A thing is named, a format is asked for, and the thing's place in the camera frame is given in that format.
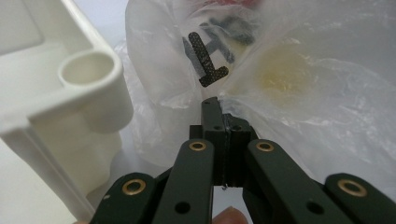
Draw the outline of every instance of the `brass insert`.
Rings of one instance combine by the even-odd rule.
[[[258,150],[261,150],[261,151],[264,151],[264,152],[270,152],[270,151],[274,150],[274,146],[269,144],[269,143],[266,143],[266,142],[259,142],[256,145],[256,148]]]
[[[122,192],[126,195],[136,195],[146,188],[146,182],[141,179],[133,179],[122,186]]]
[[[193,142],[189,144],[189,147],[194,151],[202,151],[206,149],[206,144],[203,142]]]
[[[340,179],[338,181],[338,187],[344,192],[356,197],[365,197],[367,195],[367,190],[364,188],[364,186],[353,180]]]

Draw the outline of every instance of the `transparent plastic bag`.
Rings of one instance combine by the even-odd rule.
[[[172,165],[201,101],[217,95],[316,180],[351,173],[396,200],[395,12],[392,0],[131,0],[128,54],[142,84],[132,97],[146,97],[134,101],[137,150]],[[210,73],[221,78],[204,86]]]
[[[396,5],[311,1],[305,14],[293,1],[292,15],[288,2],[264,4],[265,41],[221,87],[223,110],[316,180],[351,173],[396,200]]]

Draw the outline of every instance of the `white surface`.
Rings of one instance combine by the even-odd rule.
[[[103,174],[120,148],[117,130],[126,124],[132,113],[122,115],[117,112],[120,106],[128,105],[125,101],[130,102],[126,86],[122,84],[120,61],[84,17],[74,10],[74,4],[67,0],[64,3],[70,11],[64,10],[61,1],[1,2],[0,129],[14,150],[29,161],[53,188],[64,185],[57,191],[58,194],[61,192],[64,203],[67,201],[70,206],[71,202],[78,200],[81,204],[89,204],[81,196],[106,181]],[[80,1],[82,6],[91,6],[92,3]],[[80,71],[81,64],[77,63],[81,60],[85,61],[84,66],[90,63],[93,66],[83,67],[85,70]],[[94,70],[97,67],[95,63],[103,66],[100,71]],[[92,75],[81,80],[70,75],[76,72]],[[99,95],[101,92],[106,93],[105,97]],[[84,103],[93,98],[92,103]],[[57,120],[58,125],[49,121],[51,119]],[[98,120],[111,121],[103,123]],[[34,127],[25,130],[30,124]],[[91,129],[102,134],[91,133]],[[77,137],[87,140],[77,141]],[[78,156],[73,156],[73,153],[63,155],[66,145],[70,144],[73,145],[70,148],[84,145],[85,151],[78,152]],[[106,153],[98,153],[98,149],[108,152],[107,159]],[[102,158],[94,158],[92,152]],[[0,169],[0,223],[74,221],[53,191],[3,141],[0,143]],[[78,213],[85,214],[81,217],[87,214],[83,211],[84,206],[75,208]]]

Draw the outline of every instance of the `mounting hole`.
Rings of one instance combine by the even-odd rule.
[[[190,211],[191,207],[189,203],[181,202],[175,206],[175,211],[179,214],[186,214]]]
[[[256,148],[257,148],[258,150],[261,150],[261,151],[264,151],[264,152],[270,152],[270,151],[274,150],[273,145],[271,145],[271,144],[269,144],[269,143],[266,143],[266,142],[259,142],[259,143],[256,145]]]
[[[242,130],[242,127],[241,127],[240,125],[234,125],[234,126],[232,127],[232,130],[233,130],[233,131],[241,131],[241,130]]]
[[[194,151],[202,151],[206,149],[206,144],[203,142],[193,142],[189,144],[189,147]]]
[[[308,203],[306,204],[306,208],[307,208],[310,212],[315,213],[315,214],[317,214],[317,215],[321,215],[321,214],[324,213],[323,207],[320,206],[320,204],[318,204],[318,203],[308,202]]]
[[[367,195],[366,188],[353,180],[340,179],[337,184],[338,188],[352,196],[365,197]]]
[[[126,195],[136,195],[146,188],[146,182],[141,179],[133,179],[122,186],[122,192]]]

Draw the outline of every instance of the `plastic bag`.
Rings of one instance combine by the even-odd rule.
[[[351,173],[396,200],[394,1],[224,4],[130,1],[128,52],[149,102],[134,102],[141,154],[171,165],[200,102],[217,95],[316,180]],[[220,78],[205,86],[208,74]]]

